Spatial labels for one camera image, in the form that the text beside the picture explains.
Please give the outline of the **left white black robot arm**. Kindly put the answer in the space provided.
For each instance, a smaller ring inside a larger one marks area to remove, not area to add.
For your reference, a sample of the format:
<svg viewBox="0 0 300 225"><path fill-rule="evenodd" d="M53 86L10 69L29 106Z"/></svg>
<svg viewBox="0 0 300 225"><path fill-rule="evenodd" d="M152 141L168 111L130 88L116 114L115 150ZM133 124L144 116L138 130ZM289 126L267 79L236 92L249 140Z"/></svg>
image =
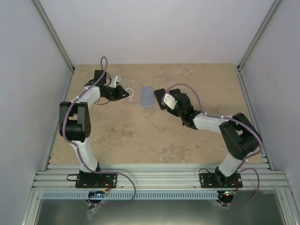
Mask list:
<svg viewBox="0 0 300 225"><path fill-rule="evenodd" d="M59 133L73 147L80 163L74 180L76 188L116 188L117 174L102 172L92 152L89 108L100 98L111 102L129 97L120 82L120 76L110 77L107 72L96 70L94 78L85 84L77 97L60 103Z"/></svg>

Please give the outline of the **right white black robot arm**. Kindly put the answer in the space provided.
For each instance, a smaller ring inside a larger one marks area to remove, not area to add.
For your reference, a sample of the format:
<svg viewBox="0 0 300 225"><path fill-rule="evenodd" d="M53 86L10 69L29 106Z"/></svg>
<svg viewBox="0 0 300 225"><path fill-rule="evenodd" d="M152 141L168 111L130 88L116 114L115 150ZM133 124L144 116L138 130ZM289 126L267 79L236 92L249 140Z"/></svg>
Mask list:
<svg viewBox="0 0 300 225"><path fill-rule="evenodd" d="M262 138L251 122L242 113L233 116L217 116L195 110L185 93L172 96L166 93L162 102L168 112L181 118L182 125L195 130L208 130L221 134L228 154L215 169L215 182L226 187L232 182L233 175L250 158L258 153Z"/></svg>

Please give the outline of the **lavender phone case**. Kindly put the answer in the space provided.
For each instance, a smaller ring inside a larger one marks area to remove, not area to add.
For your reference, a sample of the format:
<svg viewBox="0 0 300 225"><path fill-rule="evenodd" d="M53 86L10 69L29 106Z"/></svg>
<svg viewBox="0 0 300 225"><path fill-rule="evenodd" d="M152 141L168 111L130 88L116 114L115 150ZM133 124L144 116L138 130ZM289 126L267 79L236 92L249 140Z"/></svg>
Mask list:
<svg viewBox="0 0 300 225"><path fill-rule="evenodd" d="M141 88L141 106L150 108L154 106L154 89L151 86Z"/></svg>

